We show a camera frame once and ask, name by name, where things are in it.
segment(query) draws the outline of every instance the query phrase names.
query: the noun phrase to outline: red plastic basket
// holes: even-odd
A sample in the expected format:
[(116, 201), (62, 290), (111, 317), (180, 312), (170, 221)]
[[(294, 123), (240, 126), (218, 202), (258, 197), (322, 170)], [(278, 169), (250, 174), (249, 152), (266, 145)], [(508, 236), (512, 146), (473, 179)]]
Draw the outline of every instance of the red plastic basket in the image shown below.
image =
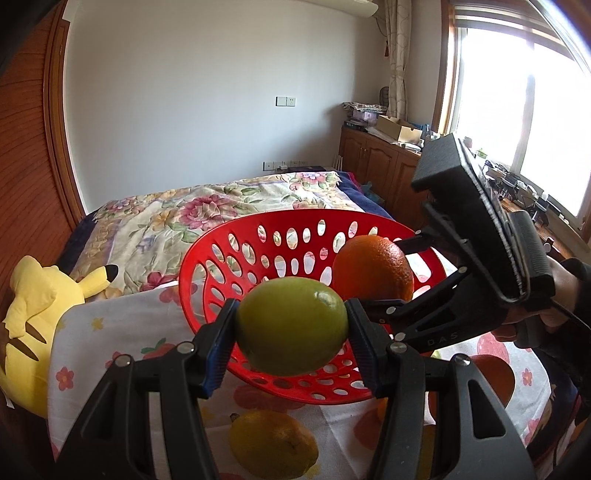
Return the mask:
[[(355, 235), (375, 233), (390, 240), (414, 235), (393, 220), (351, 210), (281, 210), (219, 225), (189, 248), (181, 265), (179, 293), (187, 321), (197, 332), (201, 323), (191, 306), (191, 284), (198, 265), (201, 272), (206, 272), (203, 310), (205, 321), (211, 323), (225, 299), (241, 299), (265, 280), (297, 275), (330, 284), (333, 260), (345, 241)], [(415, 271), (415, 295), (445, 278), (433, 250), (409, 257)], [(254, 371), (237, 346), (228, 370), (268, 393), (304, 403), (335, 405), (372, 397), (361, 381), (349, 342), (328, 365), (308, 375), (279, 378)]]

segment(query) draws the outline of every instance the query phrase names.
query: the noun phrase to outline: floral bedspread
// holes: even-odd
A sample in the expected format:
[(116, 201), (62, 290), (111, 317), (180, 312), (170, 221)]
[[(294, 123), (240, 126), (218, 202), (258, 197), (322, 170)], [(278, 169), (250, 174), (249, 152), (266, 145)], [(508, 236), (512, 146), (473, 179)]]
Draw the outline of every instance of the floral bedspread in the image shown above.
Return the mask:
[(200, 235), (234, 218), (300, 208), (361, 210), (337, 188), (339, 182), (332, 171), (276, 174), (109, 202), (96, 213), (98, 222), (71, 277), (116, 264), (119, 275), (101, 297), (152, 290), (177, 278)]

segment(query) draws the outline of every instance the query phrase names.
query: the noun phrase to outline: screw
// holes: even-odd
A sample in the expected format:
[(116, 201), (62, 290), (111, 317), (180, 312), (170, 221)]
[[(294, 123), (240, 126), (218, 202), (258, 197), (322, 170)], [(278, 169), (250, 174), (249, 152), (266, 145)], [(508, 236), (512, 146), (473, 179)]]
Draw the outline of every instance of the screw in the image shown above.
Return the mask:
[(115, 365), (118, 367), (127, 367), (131, 363), (131, 357), (129, 355), (119, 355), (115, 359)]
[(401, 342), (392, 342), (389, 348), (391, 353), (404, 353), (407, 350), (406, 343)]
[(464, 355), (463, 353), (458, 353), (453, 356), (453, 361), (462, 367), (466, 367), (470, 365), (470, 357)]
[(187, 353), (191, 353), (195, 350), (195, 346), (193, 342), (183, 342), (177, 345), (177, 352), (186, 355)]

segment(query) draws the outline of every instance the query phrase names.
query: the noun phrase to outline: white wall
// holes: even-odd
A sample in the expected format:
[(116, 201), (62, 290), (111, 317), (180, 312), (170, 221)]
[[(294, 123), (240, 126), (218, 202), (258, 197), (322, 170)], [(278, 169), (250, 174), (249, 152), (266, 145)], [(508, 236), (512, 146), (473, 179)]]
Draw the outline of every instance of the white wall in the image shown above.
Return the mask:
[(405, 75), (408, 120), (431, 124), (441, 56), (441, 0), (413, 0), (410, 57)]
[(87, 208), (269, 160), (330, 164), (341, 102), (385, 86), (384, 45), (373, 18), (297, 0), (80, 0), (64, 108)]

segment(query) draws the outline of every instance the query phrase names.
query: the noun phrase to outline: window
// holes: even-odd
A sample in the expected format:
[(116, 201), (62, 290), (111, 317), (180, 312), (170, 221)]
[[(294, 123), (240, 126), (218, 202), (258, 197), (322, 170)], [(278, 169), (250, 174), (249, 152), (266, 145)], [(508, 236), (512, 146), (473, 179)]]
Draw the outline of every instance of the window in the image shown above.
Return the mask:
[(459, 36), (451, 129), (577, 216), (591, 174), (590, 79), (531, 39), (477, 28)]

